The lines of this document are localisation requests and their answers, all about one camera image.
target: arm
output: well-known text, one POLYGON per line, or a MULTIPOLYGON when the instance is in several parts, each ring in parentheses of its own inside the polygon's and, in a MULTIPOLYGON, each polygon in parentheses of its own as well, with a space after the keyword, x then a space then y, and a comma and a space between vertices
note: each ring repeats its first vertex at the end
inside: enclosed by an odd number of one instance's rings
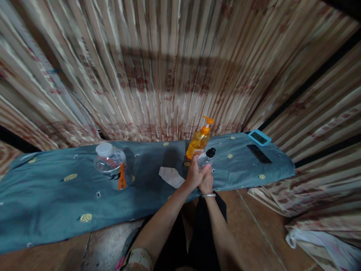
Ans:
MULTIPOLYGON (((207 171, 199 189, 203 194, 209 194, 213 192, 212 186, 213 176, 211 171, 207 171)), ((241 270, 239 247, 215 201, 215 197, 206 197, 205 200, 211 219, 213 240, 221 269, 223 271, 241 270)))
POLYGON ((159 254, 168 239, 169 233, 172 230, 179 211, 187 200, 189 194, 202 181, 204 173, 205 170, 198 170, 197 156, 194 156, 189 166, 185 182, 173 193, 168 201, 144 226, 130 248, 130 251, 135 248, 145 249, 152 259, 153 266, 155 265, 159 254))

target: white plastic bag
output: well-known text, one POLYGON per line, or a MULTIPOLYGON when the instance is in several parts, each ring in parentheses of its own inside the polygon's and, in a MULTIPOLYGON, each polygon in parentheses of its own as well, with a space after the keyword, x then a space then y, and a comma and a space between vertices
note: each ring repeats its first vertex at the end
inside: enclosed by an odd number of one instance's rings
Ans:
POLYGON ((361 270, 361 249, 346 244, 333 235, 323 231, 294 228, 287 234, 286 242, 294 249, 297 246, 297 240, 324 247, 340 271, 361 270))

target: tiled floor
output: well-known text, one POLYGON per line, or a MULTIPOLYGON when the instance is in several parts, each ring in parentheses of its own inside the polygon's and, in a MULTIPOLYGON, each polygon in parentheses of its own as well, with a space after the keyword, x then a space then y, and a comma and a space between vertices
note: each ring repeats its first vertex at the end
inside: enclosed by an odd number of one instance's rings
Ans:
MULTIPOLYGON (((228 225, 240 248, 245 270, 321 271, 299 247, 285 241, 286 218, 247 194, 245 189, 219 192, 227 204, 228 225)), ((4 271, 113 271, 124 242, 142 221, 133 221, 0 256, 4 271)))

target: silver bracelet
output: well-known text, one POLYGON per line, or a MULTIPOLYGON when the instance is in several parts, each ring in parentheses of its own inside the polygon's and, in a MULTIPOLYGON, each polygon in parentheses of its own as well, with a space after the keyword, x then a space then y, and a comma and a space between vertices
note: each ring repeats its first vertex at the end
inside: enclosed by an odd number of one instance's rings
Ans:
POLYGON ((214 194, 214 193, 204 194, 204 195, 202 195, 202 198, 205 198, 205 197, 207 197, 207 196, 216 196, 216 194, 214 194))

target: phone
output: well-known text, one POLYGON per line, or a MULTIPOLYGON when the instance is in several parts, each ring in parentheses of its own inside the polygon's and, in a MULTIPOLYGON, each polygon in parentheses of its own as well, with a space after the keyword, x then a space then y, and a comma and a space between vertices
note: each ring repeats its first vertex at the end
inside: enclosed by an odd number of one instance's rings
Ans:
POLYGON ((262 163, 262 164, 271 164, 271 160, 256 146, 256 145, 247 145, 247 147, 253 152, 255 157, 262 163))

